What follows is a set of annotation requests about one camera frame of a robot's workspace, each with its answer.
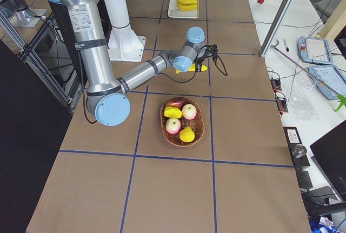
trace black pen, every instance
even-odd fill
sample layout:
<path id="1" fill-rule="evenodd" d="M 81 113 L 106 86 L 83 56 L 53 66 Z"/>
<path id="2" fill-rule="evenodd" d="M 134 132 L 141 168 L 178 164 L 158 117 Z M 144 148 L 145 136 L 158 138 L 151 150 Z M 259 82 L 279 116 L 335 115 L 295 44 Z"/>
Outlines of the black pen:
<path id="1" fill-rule="evenodd" d="M 290 49 L 289 49 L 288 46 L 287 46 L 287 41 L 286 41 L 286 39 L 283 40 L 283 43 L 284 43 L 284 45 L 285 45 L 286 51 L 289 52 Z"/>

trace bunch of bananas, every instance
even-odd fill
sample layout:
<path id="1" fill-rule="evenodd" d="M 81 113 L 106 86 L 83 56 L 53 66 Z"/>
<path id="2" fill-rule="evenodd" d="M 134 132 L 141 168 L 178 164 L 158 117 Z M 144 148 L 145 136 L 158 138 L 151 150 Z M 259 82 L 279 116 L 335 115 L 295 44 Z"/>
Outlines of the bunch of bananas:
<path id="1" fill-rule="evenodd" d="M 198 8 L 198 0 L 177 0 L 178 9 L 195 10 Z"/>

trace pink apple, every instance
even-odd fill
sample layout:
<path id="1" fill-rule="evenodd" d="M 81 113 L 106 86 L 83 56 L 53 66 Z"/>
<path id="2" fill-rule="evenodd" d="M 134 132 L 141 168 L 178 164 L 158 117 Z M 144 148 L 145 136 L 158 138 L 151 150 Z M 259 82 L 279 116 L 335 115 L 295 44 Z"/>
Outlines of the pink apple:
<path id="1" fill-rule="evenodd" d="M 197 110 L 192 104 L 186 104 L 182 109 L 182 113 L 184 118 L 193 119 L 197 115 Z"/>
<path id="2" fill-rule="evenodd" d="M 169 134 L 177 134 L 181 127 L 180 121 L 177 118 L 170 118 L 166 121 L 166 130 Z"/>

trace red apple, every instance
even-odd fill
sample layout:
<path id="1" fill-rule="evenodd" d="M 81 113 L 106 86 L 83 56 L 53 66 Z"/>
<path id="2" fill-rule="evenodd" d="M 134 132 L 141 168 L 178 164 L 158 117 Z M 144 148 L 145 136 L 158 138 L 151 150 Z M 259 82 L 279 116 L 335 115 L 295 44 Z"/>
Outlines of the red apple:
<path id="1" fill-rule="evenodd" d="M 192 104 L 186 104 L 182 109 L 182 113 L 184 118 L 193 119 L 197 115 L 197 110 Z"/>
<path id="2" fill-rule="evenodd" d="M 170 99 L 169 101 L 167 101 L 165 107 L 176 107 L 181 109 L 184 104 L 185 100 L 183 99 Z"/>
<path id="3" fill-rule="evenodd" d="M 177 134 L 181 127 L 180 121 L 177 118 L 170 118 L 166 121 L 166 130 L 169 134 Z"/>

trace wicker basket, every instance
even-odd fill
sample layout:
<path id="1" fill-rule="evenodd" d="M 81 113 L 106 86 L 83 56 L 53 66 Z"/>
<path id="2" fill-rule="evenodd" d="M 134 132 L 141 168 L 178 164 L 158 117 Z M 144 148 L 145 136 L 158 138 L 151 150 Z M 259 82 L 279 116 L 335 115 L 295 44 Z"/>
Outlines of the wicker basket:
<path id="1" fill-rule="evenodd" d="M 181 100 L 184 100 L 185 104 L 192 104 L 193 106 L 196 107 L 197 109 L 197 115 L 195 118 L 191 119 L 191 120 L 188 120 L 184 117 L 181 117 L 179 119 L 181 125 L 182 125 L 182 129 L 184 129 L 185 127 L 187 126 L 190 126 L 192 128 L 192 130 L 194 131 L 195 133 L 195 139 L 192 141 L 192 142 L 189 142 L 189 143 L 186 143 L 186 142 L 183 142 L 180 140 L 179 138 L 179 133 L 175 134 L 175 135 L 172 135 L 172 134 L 169 134 L 167 131 L 166 131 L 166 121 L 169 119 L 165 116 L 163 116 L 163 113 L 164 113 L 164 109 L 165 109 L 165 106 L 166 106 L 166 103 L 168 102 L 165 102 L 162 106 L 161 106 L 161 109 L 160 109 L 160 120 L 161 120 L 161 131 L 162 131 L 162 134 L 164 136 L 164 138 L 169 142 L 171 143 L 172 145 L 175 145 L 177 147 L 190 147 L 194 144 L 196 144 L 203 136 L 203 133 L 204 133 L 204 122 L 203 122 L 203 117 L 202 117 L 202 113 L 201 113 L 201 109 L 199 108 L 198 104 L 193 100 L 193 99 L 190 99 L 190 98 L 187 98 L 187 97 L 175 97 L 175 98 L 172 98 L 170 99 L 170 101 L 173 100 L 177 100 L 177 101 L 181 101 Z"/>

